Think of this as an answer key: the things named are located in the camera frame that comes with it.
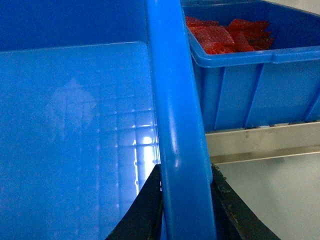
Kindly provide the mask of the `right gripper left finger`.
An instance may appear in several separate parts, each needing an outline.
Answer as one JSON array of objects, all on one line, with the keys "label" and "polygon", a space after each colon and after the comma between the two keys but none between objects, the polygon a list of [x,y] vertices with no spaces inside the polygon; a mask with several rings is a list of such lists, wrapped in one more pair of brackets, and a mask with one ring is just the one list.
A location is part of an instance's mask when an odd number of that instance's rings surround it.
[{"label": "right gripper left finger", "polygon": [[163,221],[161,165],[154,166],[142,189],[107,240],[160,240]]}]

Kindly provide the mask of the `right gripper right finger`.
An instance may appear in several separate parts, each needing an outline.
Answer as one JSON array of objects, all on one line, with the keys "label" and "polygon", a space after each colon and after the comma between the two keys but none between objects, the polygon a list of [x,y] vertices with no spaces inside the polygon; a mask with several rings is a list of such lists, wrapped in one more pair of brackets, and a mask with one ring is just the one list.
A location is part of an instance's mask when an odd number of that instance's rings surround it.
[{"label": "right gripper right finger", "polygon": [[278,240],[227,183],[218,166],[211,165],[211,196],[219,240]]}]

